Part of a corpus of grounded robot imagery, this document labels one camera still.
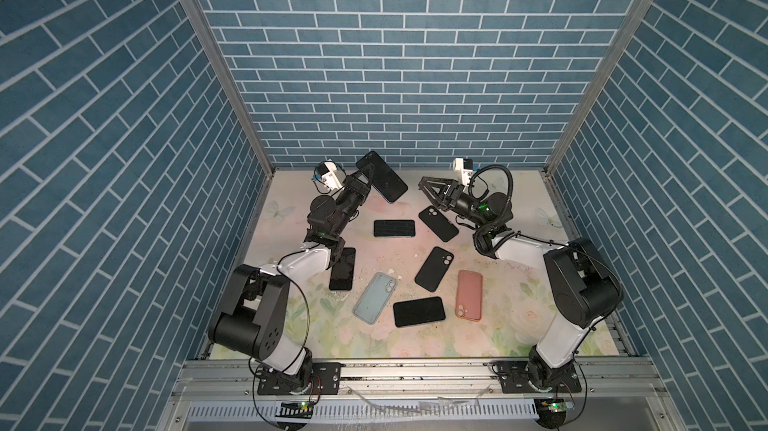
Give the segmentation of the blue phone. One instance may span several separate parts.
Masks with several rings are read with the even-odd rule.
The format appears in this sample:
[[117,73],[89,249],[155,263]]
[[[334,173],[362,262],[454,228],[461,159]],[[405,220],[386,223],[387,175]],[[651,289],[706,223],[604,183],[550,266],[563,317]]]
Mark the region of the blue phone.
[[408,191],[405,181],[376,151],[360,158],[356,167],[388,203],[395,203]]

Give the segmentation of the light blue phone case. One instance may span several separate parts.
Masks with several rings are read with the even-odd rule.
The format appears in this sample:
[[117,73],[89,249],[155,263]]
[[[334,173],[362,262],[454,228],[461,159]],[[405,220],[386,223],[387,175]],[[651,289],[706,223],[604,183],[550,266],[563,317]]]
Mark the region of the light blue phone case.
[[363,322],[374,325],[397,286],[397,280],[377,272],[353,308],[353,315]]

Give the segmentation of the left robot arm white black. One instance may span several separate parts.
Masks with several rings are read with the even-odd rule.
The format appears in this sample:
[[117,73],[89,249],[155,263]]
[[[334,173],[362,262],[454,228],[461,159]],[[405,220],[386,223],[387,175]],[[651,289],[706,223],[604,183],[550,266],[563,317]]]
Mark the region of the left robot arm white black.
[[291,289],[340,261],[342,233],[366,201],[371,183],[361,171],[310,204],[301,246],[275,263],[241,264],[231,273],[208,326],[211,342],[237,351],[301,386],[309,379],[311,351],[283,334]]

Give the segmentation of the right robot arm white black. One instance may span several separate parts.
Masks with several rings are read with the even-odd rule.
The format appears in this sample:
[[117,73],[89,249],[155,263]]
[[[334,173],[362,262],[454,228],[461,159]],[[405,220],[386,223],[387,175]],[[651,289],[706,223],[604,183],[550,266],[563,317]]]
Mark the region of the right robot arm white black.
[[532,347],[528,369],[540,379],[563,373],[573,364],[589,332],[621,303],[623,287],[589,239],[562,244],[511,229],[514,179],[510,173],[506,174],[505,191],[476,196],[472,188],[479,178],[475,173],[463,184],[456,179],[423,177],[418,189],[436,209],[472,224],[473,246],[480,255],[546,271],[556,314]]

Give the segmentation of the black phone case upper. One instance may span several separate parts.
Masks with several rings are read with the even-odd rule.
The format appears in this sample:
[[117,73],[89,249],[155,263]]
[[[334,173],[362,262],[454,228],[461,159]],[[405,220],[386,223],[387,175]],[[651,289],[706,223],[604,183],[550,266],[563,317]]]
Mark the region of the black phone case upper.
[[444,243],[459,234],[456,225],[434,206],[428,206],[418,214],[419,219]]

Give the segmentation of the black phone case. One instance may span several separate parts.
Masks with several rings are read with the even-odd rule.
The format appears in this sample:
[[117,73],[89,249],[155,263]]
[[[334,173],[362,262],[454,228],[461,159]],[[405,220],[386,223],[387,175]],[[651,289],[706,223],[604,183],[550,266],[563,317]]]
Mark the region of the black phone case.
[[416,274],[415,283],[429,292],[435,292],[454,260],[454,255],[434,247]]
[[419,219],[444,243],[459,234],[456,225],[434,206],[428,206],[418,214]]

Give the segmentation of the black phone upper centre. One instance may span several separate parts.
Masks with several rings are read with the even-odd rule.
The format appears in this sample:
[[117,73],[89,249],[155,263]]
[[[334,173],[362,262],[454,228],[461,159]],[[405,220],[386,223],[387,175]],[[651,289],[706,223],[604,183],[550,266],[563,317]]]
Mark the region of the black phone upper centre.
[[375,220],[373,235],[377,238],[414,237],[415,222],[413,220]]

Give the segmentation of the black phone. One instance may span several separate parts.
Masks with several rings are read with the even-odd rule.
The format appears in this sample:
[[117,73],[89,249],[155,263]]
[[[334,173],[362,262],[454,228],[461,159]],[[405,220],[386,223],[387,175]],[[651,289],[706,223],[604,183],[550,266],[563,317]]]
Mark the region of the black phone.
[[443,301],[438,296],[396,302],[393,304],[393,314],[397,328],[441,322],[446,319]]
[[332,266],[329,279],[330,291],[351,291],[354,281],[356,249],[345,247],[340,259]]
[[373,235],[377,238],[414,237],[415,222],[413,220],[375,220]]

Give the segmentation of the black phone case middle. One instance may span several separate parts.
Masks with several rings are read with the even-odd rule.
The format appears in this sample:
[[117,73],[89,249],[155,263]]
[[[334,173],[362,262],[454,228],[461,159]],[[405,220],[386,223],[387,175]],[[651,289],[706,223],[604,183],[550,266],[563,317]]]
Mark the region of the black phone case middle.
[[454,255],[434,247],[416,274],[415,283],[429,292],[435,292],[454,260]]

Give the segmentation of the black phone left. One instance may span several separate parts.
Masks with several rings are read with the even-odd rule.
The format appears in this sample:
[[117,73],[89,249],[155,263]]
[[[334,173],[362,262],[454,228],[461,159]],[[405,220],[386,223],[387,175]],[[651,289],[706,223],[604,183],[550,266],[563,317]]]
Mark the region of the black phone left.
[[345,247],[340,259],[332,266],[329,279],[330,291],[351,291],[354,281],[356,249]]

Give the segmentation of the pink phone case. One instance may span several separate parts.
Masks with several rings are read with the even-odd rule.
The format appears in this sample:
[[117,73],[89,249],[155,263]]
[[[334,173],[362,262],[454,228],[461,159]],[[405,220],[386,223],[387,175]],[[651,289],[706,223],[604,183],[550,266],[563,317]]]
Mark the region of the pink phone case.
[[482,319],[483,276],[460,270],[457,279],[455,314],[458,318],[478,322]]

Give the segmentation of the black phone lower centre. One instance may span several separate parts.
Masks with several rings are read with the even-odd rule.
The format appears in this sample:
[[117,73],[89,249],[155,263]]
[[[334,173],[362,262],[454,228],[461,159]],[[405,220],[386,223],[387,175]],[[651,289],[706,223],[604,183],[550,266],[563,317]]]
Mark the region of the black phone lower centre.
[[443,301],[438,296],[396,302],[393,304],[393,314],[397,328],[441,322],[446,319]]

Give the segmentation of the left controller board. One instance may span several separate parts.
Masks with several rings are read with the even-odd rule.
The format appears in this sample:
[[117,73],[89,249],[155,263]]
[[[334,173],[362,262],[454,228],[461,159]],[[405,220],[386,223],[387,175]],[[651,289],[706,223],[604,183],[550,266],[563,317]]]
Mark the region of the left controller board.
[[290,419],[311,419],[314,415],[314,402],[280,402],[276,408],[276,420],[288,421]]

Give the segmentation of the controller board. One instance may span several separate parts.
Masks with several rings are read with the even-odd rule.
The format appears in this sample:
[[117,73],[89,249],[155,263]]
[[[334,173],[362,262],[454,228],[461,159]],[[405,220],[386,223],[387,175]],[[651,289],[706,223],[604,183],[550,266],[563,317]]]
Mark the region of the controller board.
[[280,402],[276,408],[276,420],[288,421],[290,419],[311,419],[314,415],[314,402]]
[[546,430],[559,430],[567,421],[568,407],[562,399],[536,399],[534,401],[538,417],[535,422]]

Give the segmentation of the right controller board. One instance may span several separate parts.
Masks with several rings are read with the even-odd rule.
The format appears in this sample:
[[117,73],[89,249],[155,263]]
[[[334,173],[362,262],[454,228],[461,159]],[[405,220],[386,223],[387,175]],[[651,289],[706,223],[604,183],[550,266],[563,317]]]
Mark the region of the right controller board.
[[559,430],[567,421],[568,407],[562,399],[536,399],[534,401],[538,417],[535,422],[546,430]]

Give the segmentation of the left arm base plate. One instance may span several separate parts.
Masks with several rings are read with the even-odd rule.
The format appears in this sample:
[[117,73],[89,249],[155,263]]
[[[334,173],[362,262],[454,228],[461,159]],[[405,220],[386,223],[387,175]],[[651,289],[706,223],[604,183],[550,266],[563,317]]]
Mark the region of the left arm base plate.
[[260,396],[308,394],[337,395],[341,376],[339,362],[305,361],[294,375],[263,367],[256,371],[256,389]]

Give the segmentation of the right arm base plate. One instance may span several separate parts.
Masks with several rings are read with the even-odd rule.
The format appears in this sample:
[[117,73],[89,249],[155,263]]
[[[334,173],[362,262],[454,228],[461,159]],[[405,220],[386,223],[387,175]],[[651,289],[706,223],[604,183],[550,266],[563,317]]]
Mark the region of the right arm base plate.
[[573,362],[560,368],[550,368],[536,360],[500,360],[492,361],[489,369],[499,381],[504,394],[545,394],[555,391],[577,394],[583,389],[580,374]]

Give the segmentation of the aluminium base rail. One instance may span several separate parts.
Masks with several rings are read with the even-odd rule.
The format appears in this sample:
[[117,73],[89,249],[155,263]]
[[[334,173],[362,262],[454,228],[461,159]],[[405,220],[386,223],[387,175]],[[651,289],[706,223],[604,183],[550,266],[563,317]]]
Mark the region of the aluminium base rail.
[[[504,394],[492,361],[520,358],[332,359],[337,395],[260,396],[242,361],[185,363],[159,421],[162,430],[546,430],[534,401],[562,399],[559,430],[679,430],[667,386],[644,357],[581,357],[580,393]],[[311,419],[277,421],[280,402],[314,402]]]

